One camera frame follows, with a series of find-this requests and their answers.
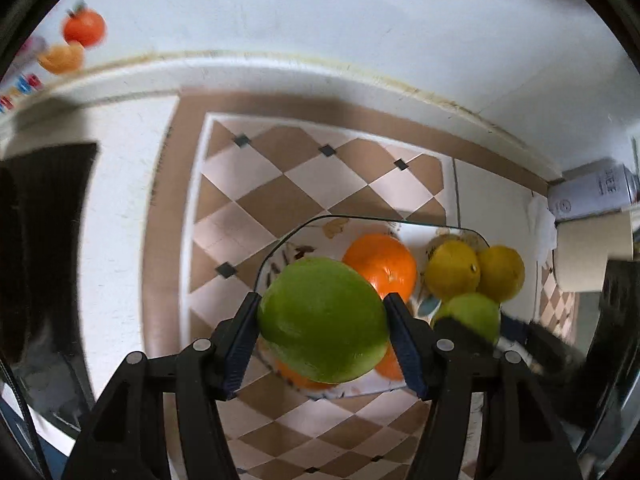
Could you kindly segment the cream utensil holder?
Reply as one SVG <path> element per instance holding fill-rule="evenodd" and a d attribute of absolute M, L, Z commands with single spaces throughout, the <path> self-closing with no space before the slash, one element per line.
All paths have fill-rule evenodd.
<path fill-rule="evenodd" d="M 598 292 L 610 260 L 634 258 L 628 211 L 561 222 L 556 230 L 553 270 L 562 292 Z"/>

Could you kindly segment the deer pattern oval plate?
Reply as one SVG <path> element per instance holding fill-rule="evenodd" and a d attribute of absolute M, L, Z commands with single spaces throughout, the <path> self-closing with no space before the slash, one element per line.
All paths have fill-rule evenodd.
<path fill-rule="evenodd" d="M 404 220 L 325 214 L 313 218 L 292 231 L 274 246 L 259 267 L 254 291 L 263 294 L 278 275 L 291 263 L 306 257 L 322 257 L 340 261 L 349 246 L 367 234 L 384 234 L 404 244 L 416 260 L 422 274 L 435 248 L 446 240 L 462 240 L 477 252 L 489 247 L 483 235 L 474 230 L 454 226 L 434 226 Z M 258 339 L 255 356 L 285 382 L 308 398 L 343 399 L 379 394 L 405 388 L 403 380 L 393 380 L 370 370 L 351 382 L 332 387 L 309 385 L 306 380 L 284 374 L 278 357 L 268 344 Z"/>

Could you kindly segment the black gas stove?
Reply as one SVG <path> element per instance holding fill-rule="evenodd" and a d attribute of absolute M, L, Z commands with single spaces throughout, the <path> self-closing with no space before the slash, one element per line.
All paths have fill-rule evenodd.
<path fill-rule="evenodd" d="M 94 404 L 78 300 L 81 209 L 98 147 L 1 164 L 1 353 L 29 406 L 74 438 Z"/>

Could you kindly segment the checkered table mat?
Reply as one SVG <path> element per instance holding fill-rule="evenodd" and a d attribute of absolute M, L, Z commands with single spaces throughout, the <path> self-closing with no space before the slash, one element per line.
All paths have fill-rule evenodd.
<path fill-rule="evenodd" d="M 269 96 L 187 94 L 146 225 L 143 326 L 176 362 L 189 479 L 576 479 L 536 376 L 499 353 L 466 238 L 364 181 Z"/>

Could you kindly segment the grey gas canister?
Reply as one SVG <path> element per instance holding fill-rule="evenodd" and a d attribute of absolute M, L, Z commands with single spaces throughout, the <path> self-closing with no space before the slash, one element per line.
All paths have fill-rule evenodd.
<path fill-rule="evenodd" d="M 568 221 L 619 211 L 638 199 L 639 177 L 617 164 L 553 185 L 548 207 L 556 221 Z"/>

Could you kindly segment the colourful wall sticker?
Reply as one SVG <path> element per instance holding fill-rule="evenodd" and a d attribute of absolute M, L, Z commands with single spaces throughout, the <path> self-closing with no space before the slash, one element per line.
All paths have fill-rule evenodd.
<path fill-rule="evenodd" d="M 40 92 L 44 76 L 63 76 L 81 70 L 86 51 L 102 44 L 106 31 L 103 16 L 79 0 L 62 21 L 61 42 L 49 44 L 43 36 L 30 36 L 2 78 L 1 114 L 8 114 L 24 99 Z"/>

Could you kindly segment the green apple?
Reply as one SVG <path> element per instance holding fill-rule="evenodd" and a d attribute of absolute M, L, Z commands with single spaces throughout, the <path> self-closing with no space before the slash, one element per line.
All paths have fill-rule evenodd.
<path fill-rule="evenodd" d="M 296 373 L 315 382 L 350 382 L 383 359 L 390 331 L 378 292 L 329 258 L 287 266 L 262 295 L 262 338 Z"/>
<path fill-rule="evenodd" d="M 432 318 L 432 327 L 440 330 L 450 321 L 461 324 L 488 344 L 495 344 L 500 337 L 500 307 L 479 292 L 444 301 Z"/>

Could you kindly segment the yellow orange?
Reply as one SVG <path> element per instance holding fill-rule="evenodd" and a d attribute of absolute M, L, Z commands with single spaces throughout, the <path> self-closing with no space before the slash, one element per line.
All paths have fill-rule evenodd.
<path fill-rule="evenodd" d="M 423 281 L 442 301 L 475 292 L 480 284 L 480 263 L 475 250 L 462 240 L 447 240 L 428 259 Z"/>
<path fill-rule="evenodd" d="M 477 254 L 480 284 L 477 291 L 503 304 L 513 299 L 525 281 L 525 266 L 520 254 L 511 247 L 494 245 Z"/>

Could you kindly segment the orange tangerine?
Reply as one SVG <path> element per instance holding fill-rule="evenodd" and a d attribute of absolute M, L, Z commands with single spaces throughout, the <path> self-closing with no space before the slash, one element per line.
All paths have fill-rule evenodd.
<path fill-rule="evenodd" d="M 296 373 L 295 370 L 292 370 L 291 367 L 288 367 L 285 363 L 279 360 L 276 361 L 276 367 L 277 367 L 278 373 L 284 379 L 286 379 L 293 386 L 299 389 L 311 390 L 311 391 L 323 391 L 323 390 L 332 389 L 334 387 L 334 384 L 327 384 L 326 382 L 315 382 L 312 379 L 309 379 L 301 374 L 298 374 Z"/>
<path fill-rule="evenodd" d="M 397 292 L 408 301 L 418 280 L 418 266 L 409 249 L 395 237 L 372 233 L 358 237 L 342 258 L 384 299 Z"/>

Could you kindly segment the dark brown fruit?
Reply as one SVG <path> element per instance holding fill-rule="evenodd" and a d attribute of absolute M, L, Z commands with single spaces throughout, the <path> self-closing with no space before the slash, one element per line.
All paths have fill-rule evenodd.
<path fill-rule="evenodd" d="M 387 345 L 383 359 L 375 365 L 374 369 L 379 375 L 392 382 L 402 382 L 404 380 L 404 374 L 402 374 L 396 353 L 391 344 Z"/>

